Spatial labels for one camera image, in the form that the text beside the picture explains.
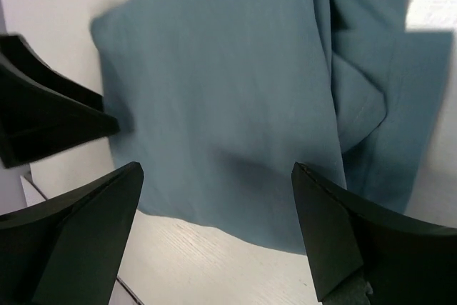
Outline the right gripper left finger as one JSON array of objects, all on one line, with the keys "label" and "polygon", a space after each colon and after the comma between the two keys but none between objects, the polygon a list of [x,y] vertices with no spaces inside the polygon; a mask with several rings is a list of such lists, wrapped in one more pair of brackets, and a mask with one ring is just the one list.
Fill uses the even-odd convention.
[{"label": "right gripper left finger", "polygon": [[138,162],[1,216],[2,304],[107,304],[139,203]]}]

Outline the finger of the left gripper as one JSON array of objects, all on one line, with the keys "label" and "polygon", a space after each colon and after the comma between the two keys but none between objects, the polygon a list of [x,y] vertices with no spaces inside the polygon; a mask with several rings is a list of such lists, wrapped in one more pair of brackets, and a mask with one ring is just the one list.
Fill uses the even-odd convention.
[{"label": "finger of the left gripper", "polygon": [[47,66],[21,34],[1,35],[1,162],[7,169],[119,132],[103,97]]}]

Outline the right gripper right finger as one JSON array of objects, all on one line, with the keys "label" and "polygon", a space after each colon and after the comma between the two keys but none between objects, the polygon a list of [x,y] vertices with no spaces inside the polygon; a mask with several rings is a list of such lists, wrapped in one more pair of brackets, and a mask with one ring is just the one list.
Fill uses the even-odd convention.
[{"label": "right gripper right finger", "polygon": [[456,229],[396,213],[297,163],[293,195],[322,304],[455,304]]}]

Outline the grey-blue t shirt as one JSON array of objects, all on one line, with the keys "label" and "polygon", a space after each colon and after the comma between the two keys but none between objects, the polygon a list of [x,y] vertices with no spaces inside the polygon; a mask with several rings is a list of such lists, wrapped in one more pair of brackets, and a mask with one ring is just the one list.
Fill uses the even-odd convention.
[{"label": "grey-blue t shirt", "polygon": [[139,210],[304,251],[296,162],[403,212],[436,122],[452,35],[408,0],[126,0],[91,22],[117,166]]}]

